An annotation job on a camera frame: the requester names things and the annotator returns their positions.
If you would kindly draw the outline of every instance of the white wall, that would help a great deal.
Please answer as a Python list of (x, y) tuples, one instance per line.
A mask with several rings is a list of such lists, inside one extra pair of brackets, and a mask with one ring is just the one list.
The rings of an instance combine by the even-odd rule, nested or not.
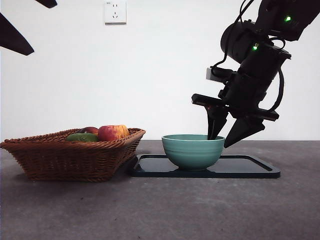
[[(127, 25), (104, 25), (104, 0), (2, 0), (1, 12), (35, 49), (1, 48), (1, 140), (85, 126), (147, 130), (143, 139), (207, 131), (193, 93), (217, 96), (205, 79), (223, 58), (220, 39), (242, 0), (128, 0)], [(255, 20), (255, 1), (244, 19)], [(251, 140), (320, 140), (320, 16), (299, 41), (288, 42), (285, 92), (276, 122)], [(222, 67), (237, 69), (228, 59)], [(278, 94), (278, 77), (261, 107)], [(234, 119), (220, 135), (226, 136)]]

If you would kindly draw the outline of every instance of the green ceramic bowl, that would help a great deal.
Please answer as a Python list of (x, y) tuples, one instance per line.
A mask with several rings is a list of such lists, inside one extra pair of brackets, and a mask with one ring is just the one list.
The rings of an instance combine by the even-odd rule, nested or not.
[(207, 135), (177, 134), (162, 137), (164, 152), (179, 169), (202, 171), (212, 166), (221, 156), (225, 138), (217, 136), (207, 140)]

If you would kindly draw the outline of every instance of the electrical outlet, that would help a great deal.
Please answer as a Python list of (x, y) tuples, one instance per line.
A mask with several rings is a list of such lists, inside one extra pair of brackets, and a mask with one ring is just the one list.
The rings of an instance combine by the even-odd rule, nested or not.
[(126, 24), (127, 23), (127, 3), (125, 1), (107, 1), (104, 4), (104, 23)]

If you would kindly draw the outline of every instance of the bowl rim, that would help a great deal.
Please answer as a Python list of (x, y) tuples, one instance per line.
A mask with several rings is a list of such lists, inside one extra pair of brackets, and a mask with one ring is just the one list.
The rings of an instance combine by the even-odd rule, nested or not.
[(170, 136), (182, 136), (182, 135), (189, 135), (189, 136), (208, 136), (207, 134), (187, 134), (187, 133), (181, 133), (181, 134), (170, 134), (162, 136), (161, 139), (165, 140), (171, 140), (171, 141), (180, 141), (180, 142), (218, 142), (218, 141), (224, 141), (224, 136), (217, 136), (219, 139), (213, 139), (213, 140), (183, 140), (183, 139), (172, 139), (169, 138)]

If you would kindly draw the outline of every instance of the basket rim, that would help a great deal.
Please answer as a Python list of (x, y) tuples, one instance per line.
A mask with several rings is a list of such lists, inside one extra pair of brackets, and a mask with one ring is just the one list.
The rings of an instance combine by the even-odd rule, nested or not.
[(3, 142), (0, 143), (0, 148), (5, 149), (8, 145), (32, 145), (32, 146), (52, 146), (52, 145), (62, 145), (62, 146), (73, 146), (73, 147), (122, 147), (128, 142), (134, 142), (137, 138), (139, 138), (141, 135), (143, 136), (146, 131), (140, 128), (128, 128), (129, 131), (135, 131), (129, 136), (126, 136), (124, 138), (112, 140), (112, 141), (94, 141), (94, 142), (83, 142), (83, 141), (46, 141), (46, 140), (32, 140), (34, 138), (41, 138), (41, 137), (50, 137), (50, 136), (58, 136), (58, 135), (64, 135), (72, 132), (76, 132), (80, 130), (81, 128), (72, 128), (68, 130), (53, 132), (49, 134), (43, 134), (43, 135), (36, 135), (36, 136), (28, 136), (23, 138), (11, 138), (11, 139), (5, 139)]

